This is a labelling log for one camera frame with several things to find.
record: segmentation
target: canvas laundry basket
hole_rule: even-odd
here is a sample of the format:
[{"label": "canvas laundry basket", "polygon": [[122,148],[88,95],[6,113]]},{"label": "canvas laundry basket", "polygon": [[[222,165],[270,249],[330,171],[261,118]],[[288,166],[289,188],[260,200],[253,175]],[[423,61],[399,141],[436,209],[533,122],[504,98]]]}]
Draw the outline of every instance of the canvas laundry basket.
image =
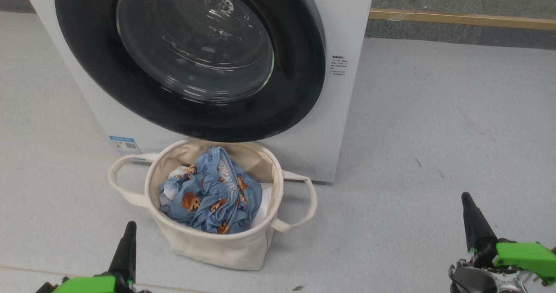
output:
[{"label": "canvas laundry basket", "polygon": [[[195,162],[211,146],[224,147],[231,160],[242,166],[257,181],[272,184],[268,211],[258,226],[238,234],[209,234],[178,224],[159,211],[161,183],[178,166]],[[152,162],[145,180],[145,194],[129,192],[121,188],[116,180],[120,168],[135,159]],[[308,213],[297,224],[287,224],[276,218],[284,194],[284,180],[302,180],[309,191]],[[308,177],[283,171],[276,157],[268,149],[254,143],[179,141],[160,154],[129,155],[120,158],[110,168],[109,182],[128,202],[145,207],[151,212],[175,252],[205,263],[233,269],[259,270],[264,263],[274,230],[288,232],[306,224],[313,218],[318,203],[316,191]]]}]

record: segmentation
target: washing machine door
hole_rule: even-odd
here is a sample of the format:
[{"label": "washing machine door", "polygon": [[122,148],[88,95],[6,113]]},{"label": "washing machine door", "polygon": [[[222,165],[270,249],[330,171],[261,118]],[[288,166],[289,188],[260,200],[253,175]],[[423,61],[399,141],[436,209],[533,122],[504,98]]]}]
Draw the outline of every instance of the washing machine door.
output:
[{"label": "washing machine door", "polygon": [[55,0],[73,54],[119,103],[172,131],[263,139],[303,119],[325,76],[306,0]]}]

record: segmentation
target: blue sticker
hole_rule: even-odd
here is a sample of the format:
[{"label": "blue sticker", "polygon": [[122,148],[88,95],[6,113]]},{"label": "blue sticker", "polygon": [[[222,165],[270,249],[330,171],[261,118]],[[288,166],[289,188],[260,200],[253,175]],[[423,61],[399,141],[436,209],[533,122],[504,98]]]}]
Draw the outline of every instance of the blue sticker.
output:
[{"label": "blue sticker", "polygon": [[141,154],[137,143],[132,138],[115,137],[109,135],[120,156]]}]

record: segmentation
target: wooden baseboard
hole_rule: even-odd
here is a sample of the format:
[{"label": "wooden baseboard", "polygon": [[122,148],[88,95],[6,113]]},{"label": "wooden baseboard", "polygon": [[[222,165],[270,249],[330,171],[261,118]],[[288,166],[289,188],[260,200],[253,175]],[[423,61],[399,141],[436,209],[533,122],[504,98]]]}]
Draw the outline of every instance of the wooden baseboard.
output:
[{"label": "wooden baseboard", "polygon": [[369,12],[369,18],[372,20],[407,20],[413,22],[525,28],[529,30],[556,30],[556,20],[548,20],[544,18],[487,16],[477,14],[452,14],[386,9],[371,9]]}]

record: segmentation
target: fabric handle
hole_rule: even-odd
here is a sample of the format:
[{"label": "fabric handle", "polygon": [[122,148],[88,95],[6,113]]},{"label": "fabric handle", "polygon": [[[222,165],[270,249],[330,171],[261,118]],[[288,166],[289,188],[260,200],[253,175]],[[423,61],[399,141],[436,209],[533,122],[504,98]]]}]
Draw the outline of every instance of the fabric handle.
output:
[{"label": "fabric handle", "polygon": [[142,154],[142,155],[128,155],[128,156],[124,156],[124,157],[119,158],[116,162],[113,163],[113,165],[110,167],[110,170],[108,172],[108,181],[109,181],[110,185],[113,186],[116,190],[118,190],[118,192],[129,203],[131,203],[133,205],[141,206],[141,207],[148,207],[149,206],[149,201],[144,194],[137,194],[137,193],[129,192],[129,191],[125,190],[124,188],[120,187],[118,185],[118,181],[116,179],[116,176],[117,176],[119,170],[121,170],[121,168],[123,167],[123,165],[129,163],[130,161],[139,159],[141,161],[152,163],[158,157],[159,157],[158,154]]},{"label": "fabric handle", "polygon": [[278,218],[275,218],[274,221],[272,222],[272,224],[270,224],[270,226],[272,228],[274,228],[275,230],[280,231],[280,232],[288,232],[288,231],[292,230],[293,228],[299,227],[299,226],[309,222],[314,217],[314,214],[316,212],[316,207],[318,205],[318,200],[317,200],[317,197],[316,197],[316,190],[314,189],[314,186],[313,186],[313,184],[311,182],[311,179],[309,177],[301,176],[299,174],[294,174],[294,173],[288,172],[288,171],[284,171],[284,180],[303,180],[304,183],[307,185],[307,189],[309,190],[309,196],[311,198],[311,204],[309,205],[309,210],[308,210],[307,215],[305,216],[305,218],[303,218],[303,220],[301,220],[297,224],[287,224],[287,223],[283,222],[282,220],[279,220]]}]

